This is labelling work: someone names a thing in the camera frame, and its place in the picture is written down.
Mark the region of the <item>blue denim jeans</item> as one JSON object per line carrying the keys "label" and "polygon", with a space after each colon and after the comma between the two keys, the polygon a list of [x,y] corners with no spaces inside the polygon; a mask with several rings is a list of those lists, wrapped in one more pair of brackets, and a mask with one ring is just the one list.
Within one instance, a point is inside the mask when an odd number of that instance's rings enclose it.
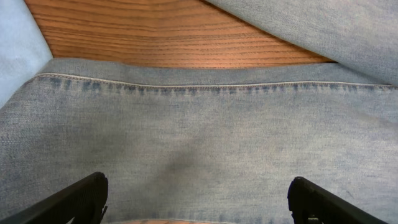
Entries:
{"label": "blue denim jeans", "polygon": [[397,2],[215,5],[331,62],[52,59],[1,108],[1,217],[101,171],[107,223],[292,223],[296,176],[396,223]]}

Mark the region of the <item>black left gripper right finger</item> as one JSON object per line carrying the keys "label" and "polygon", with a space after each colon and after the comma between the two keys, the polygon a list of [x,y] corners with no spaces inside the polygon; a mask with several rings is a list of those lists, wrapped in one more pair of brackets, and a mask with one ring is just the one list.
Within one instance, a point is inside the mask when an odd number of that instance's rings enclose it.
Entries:
{"label": "black left gripper right finger", "polygon": [[295,224],[386,224],[303,177],[291,182],[287,198]]}

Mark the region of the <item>light blue printed t-shirt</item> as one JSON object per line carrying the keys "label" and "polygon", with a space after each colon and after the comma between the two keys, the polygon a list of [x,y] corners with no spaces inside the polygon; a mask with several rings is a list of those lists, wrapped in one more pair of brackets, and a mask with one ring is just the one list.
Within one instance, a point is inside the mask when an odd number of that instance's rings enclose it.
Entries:
{"label": "light blue printed t-shirt", "polygon": [[1,106],[53,55],[23,0],[1,0]]}

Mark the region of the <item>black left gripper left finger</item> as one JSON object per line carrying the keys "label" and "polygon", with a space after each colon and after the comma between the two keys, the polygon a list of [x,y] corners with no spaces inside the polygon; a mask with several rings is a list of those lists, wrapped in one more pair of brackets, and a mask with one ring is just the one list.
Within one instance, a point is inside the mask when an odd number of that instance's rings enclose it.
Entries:
{"label": "black left gripper left finger", "polygon": [[100,224],[108,209],[107,199],[108,179],[94,172],[1,224]]}

